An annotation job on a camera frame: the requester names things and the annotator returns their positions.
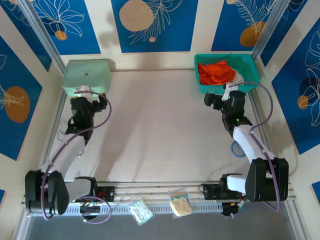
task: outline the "light green container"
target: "light green container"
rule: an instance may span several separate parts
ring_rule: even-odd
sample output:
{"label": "light green container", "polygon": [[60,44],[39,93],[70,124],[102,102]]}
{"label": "light green container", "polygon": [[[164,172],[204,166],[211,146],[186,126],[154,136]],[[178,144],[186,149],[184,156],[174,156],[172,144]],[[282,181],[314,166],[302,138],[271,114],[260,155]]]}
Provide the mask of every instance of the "light green container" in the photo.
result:
{"label": "light green container", "polygon": [[93,92],[108,93],[111,81],[109,64],[105,59],[71,60],[64,72],[62,87],[68,96],[74,97],[74,90],[90,86]]}

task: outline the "plastic basket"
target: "plastic basket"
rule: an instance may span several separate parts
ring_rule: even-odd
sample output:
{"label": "plastic basket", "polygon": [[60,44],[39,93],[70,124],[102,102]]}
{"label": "plastic basket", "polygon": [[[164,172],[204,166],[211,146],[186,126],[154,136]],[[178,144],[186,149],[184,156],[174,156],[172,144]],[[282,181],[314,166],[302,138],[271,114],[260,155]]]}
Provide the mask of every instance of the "plastic basket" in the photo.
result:
{"label": "plastic basket", "polygon": [[[203,65],[214,64],[221,60],[226,60],[229,66],[237,70],[243,76],[245,82],[260,83],[258,70],[250,54],[196,54],[194,56],[195,77],[202,93],[223,94],[225,92],[223,85],[202,85],[199,80],[198,63]],[[255,84],[240,85],[238,90],[247,93],[256,86]]]}

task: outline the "plastic bag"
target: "plastic bag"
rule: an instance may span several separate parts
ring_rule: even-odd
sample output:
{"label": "plastic bag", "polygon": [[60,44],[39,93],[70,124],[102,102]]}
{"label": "plastic bag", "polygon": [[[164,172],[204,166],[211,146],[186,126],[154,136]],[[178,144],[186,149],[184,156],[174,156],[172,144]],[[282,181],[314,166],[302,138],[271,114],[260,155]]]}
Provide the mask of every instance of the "plastic bag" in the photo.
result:
{"label": "plastic bag", "polygon": [[169,191],[170,206],[174,213],[173,218],[180,218],[193,213],[189,193],[186,189],[181,188]]}
{"label": "plastic bag", "polygon": [[155,216],[141,197],[132,199],[128,207],[138,226],[141,226]]}

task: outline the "purple cable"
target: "purple cable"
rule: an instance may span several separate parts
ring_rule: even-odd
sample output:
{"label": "purple cable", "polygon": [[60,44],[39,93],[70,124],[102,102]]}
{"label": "purple cable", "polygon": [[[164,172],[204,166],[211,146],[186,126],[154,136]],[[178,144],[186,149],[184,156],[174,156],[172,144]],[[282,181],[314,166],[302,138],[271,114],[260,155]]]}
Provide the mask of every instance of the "purple cable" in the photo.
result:
{"label": "purple cable", "polygon": [[103,199],[100,198],[100,197],[97,197],[97,196],[89,196],[89,195],[81,196],[81,197],[78,198],[78,200],[79,200],[79,199],[95,199],[95,200],[99,200],[100,202],[103,202],[103,203],[107,204],[108,207],[109,207],[109,209],[110,209],[110,214],[109,214],[109,216],[108,216],[106,219],[104,219],[104,220],[102,220],[102,221],[88,221],[88,220],[85,218],[85,213],[86,213],[86,211],[88,211],[88,209],[90,209],[90,207],[88,207],[86,210],[83,211],[83,213],[82,213],[82,215],[81,215],[81,218],[82,218],[83,220],[85,220],[86,223],[88,223],[88,224],[103,224],[103,223],[105,223],[106,221],[108,221],[108,220],[110,219],[111,214],[112,214],[112,208],[111,208],[110,204],[109,204],[107,201],[103,200]]}
{"label": "purple cable", "polygon": [[[250,129],[250,135],[251,135],[251,137],[252,137],[253,140],[256,142],[256,144],[258,144],[259,148],[260,148],[261,151],[263,152],[264,148],[263,148],[263,146],[260,144],[260,142],[258,141],[258,139],[255,137],[253,130],[254,130],[255,128],[258,128],[258,127],[266,124],[266,123],[270,120],[271,115],[272,115],[272,113],[273,113],[273,111],[274,111],[274,101],[272,100],[272,96],[271,96],[271,93],[269,92],[269,90],[268,90],[265,86],[263,86],[261,83],[259,83],[259,82],[255,82],[255,81],[245,81],[245,82],[241,82],[241,83],[237,83],[237,84],[231,85],[231,87],[236,87],[236,86],[243,85],[243,84],[252,84],[252,85],[258,85],[259,87],[262,87],[262,88],[266,91],[266,93],[268,94],[268,96],[269,96],[269,98],[270,98],[270,104],[271,104],[271,106],[270,106],[269,116],[268,116],[263,122],[261,122],[261,123],[255,125],[255,126],[253,126],[253,127]],[[279,192],[279,187],[278,187],[278,182],[277,182],[277,178],[276,178],[275,169],[274,169],[274,166],[273,166],[273,164],[272,164],[272,162],[271,162],[271,159],[270,159],[269,155],[268,155],[266,152],[264,152],[263,154],[264,154],[264,156],[266,157],[266,159],[267,159],[267,161],[268,161],[268,163],[269,163],[269,167],[270,167],[271,174],[272,174],[273,185],[274,185],[275,196],[276,196],[276,208],[275,208],[274,206],[272,206],[270,203],[266,202],[266,201],[265,201],[264,203],[265,203],[268,207],[270,207],[271,209],[273,209],[274,211],[276,211],[277,213],[279,213],[279,212],[280,212],[280,192]]]}
{"label": "purple cable", "polygon": [[77,94],[96,94],[96,95],[99,95],[100,97],[104,98],[107,102],[107,104],[109,105],[109,114],[108,116],[106,117],[106,119],[100,123],[99,125],[97,126],[93,126],[93,127],[89,127],[87,129],[84,129],[84,130],[81,130],[80,132],[78,132],[77,134],[73,135],[72,137],[70,137],[68,139],[68,141],[66,141],[66,143],[64,143],[60,149],[56,152],[56,154],[53,156],[52,160],[51,160],[51,163],[48,165],[48,167],[46,168],[45,170],[45,173],[43,175],[43,178],[42,178],[42,183],[41,183],[41,190],[40,190],[40,202],[41,202],[41,210],[42,210],[42,216],[44,218],[44,220],[48,221],[50,218],[52,218],[53,215],[51,216],[47,216],[46,214],[46,208],[45,208],[45,185],[46,185],[46,179],[48,177],[48,173],[49,173],[49,170],[52,168],[52,166],[54,165],[57,157],[59,156],[59,154],[65,149],[65,147],[73,140],[75,139],[76,137],[78,137],[79,135],[87,132],[87,131],[91,131],[93,129],[97,129],[99,127],[101,127],[103,124],[105,124],[110,116],[111,116],[111,112],[112,112],[112,107],[111,107],[111,104],[110,104],[110,101],[102,94],[100,93],[97,93],[97,92],[94,92],[94,91],[79,91],[77,92]]}

